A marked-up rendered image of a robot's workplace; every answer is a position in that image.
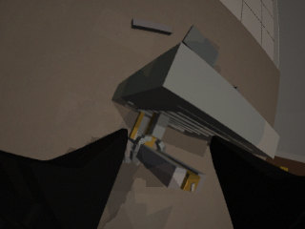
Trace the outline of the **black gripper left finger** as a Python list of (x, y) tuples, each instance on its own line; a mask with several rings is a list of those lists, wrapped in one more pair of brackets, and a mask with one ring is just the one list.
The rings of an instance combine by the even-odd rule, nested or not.
[(39, 203), (56, 229), (96, 229), (127, 142), (122, 129), (51, 160), (0, 150), (0, 187)]

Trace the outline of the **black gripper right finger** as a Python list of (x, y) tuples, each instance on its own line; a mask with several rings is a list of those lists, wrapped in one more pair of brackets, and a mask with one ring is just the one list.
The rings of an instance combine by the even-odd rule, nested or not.
[(233, 229), (293, 229), (305, 218), (305, 176), (213, 136), (211, 159)]

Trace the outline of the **dark grey flat block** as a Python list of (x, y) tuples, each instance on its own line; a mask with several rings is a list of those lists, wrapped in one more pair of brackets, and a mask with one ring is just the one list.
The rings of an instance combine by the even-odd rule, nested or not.
[(203, 37), (203, 34), (199, 31), (198, 27), (191, 26), (188, 33), (184, 35), (182, 43), (183, 45), (190, 47), (190, 49), (197, 54), (198, 57), (201, 57), (202, 60), (209, 62), (211, 68), (214, 68), (214, 65), (217, 64), (216, 61), (217, 58), (220, 57), (220, 53), (218, 53), (217, 50), (214, 49), (214, 46)]

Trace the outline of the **dark grey long bar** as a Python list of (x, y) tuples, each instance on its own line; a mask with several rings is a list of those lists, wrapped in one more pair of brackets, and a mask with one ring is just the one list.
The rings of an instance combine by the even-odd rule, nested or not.
[(171, 35), (173, 33), (172, 26), (164, 26), (164, 24), (150, 22), (150, 20), (141, 20), (133, 18), (131, 20), (131, 28), (135, 30), (155, 31), (155, 33)]

